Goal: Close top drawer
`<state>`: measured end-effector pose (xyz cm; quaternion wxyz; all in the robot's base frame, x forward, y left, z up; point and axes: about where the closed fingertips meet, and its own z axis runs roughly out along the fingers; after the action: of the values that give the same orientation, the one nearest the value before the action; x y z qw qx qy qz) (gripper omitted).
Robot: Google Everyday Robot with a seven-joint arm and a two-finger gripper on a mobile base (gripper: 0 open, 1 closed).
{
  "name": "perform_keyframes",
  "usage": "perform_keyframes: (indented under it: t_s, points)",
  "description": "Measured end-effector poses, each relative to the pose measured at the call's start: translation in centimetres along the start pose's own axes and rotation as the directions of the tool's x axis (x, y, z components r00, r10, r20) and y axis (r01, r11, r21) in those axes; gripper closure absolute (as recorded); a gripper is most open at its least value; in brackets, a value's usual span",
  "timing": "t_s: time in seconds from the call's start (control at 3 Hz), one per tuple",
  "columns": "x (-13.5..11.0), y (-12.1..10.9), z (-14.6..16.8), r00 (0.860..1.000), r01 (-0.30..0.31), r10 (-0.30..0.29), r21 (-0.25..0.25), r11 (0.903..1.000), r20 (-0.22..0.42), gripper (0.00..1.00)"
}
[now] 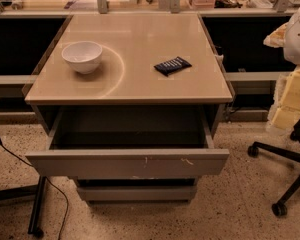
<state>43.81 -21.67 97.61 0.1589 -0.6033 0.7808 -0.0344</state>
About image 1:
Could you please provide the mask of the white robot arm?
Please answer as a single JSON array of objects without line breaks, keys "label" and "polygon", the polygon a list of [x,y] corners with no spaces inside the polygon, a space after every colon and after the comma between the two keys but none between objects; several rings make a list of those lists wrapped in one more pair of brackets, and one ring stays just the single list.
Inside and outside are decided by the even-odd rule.
[{"label": "white robot arm", "polygon": [[268,114],[271,131],[291,130],[300,119],[300,7],[270,35],[263,44],[273,48],[283,48],[284,59],[296,65],[287,76],[281,75],[276,83],[274,104]]}]

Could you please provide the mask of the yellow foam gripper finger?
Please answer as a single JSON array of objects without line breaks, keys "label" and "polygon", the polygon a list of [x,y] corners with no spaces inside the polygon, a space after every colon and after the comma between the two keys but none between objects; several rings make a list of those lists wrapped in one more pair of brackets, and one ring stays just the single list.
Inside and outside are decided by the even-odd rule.
[{"label": "yellow foam gripper finger", "polygon": [[275,86],[274,104],[269,111],[269,125],[289,130],[300,119],[300,67],[280,75]]}]

